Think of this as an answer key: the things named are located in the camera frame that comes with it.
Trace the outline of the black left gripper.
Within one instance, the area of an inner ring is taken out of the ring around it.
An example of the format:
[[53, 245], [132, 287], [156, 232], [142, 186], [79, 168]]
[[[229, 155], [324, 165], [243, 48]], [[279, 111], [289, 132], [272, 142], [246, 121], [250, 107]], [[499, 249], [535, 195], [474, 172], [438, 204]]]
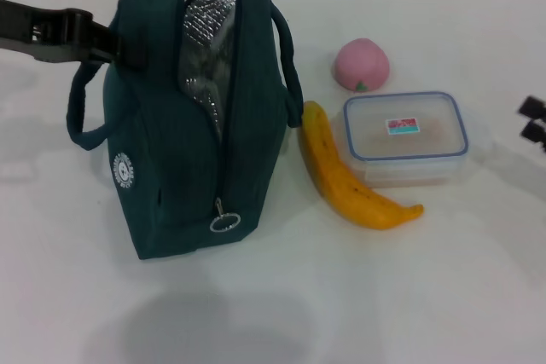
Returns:
[[93, 22], [81, 9], [40, 9], [1, 1], [1, 48], [37, 61], [91, 61], [145, 67], [145, 43]]

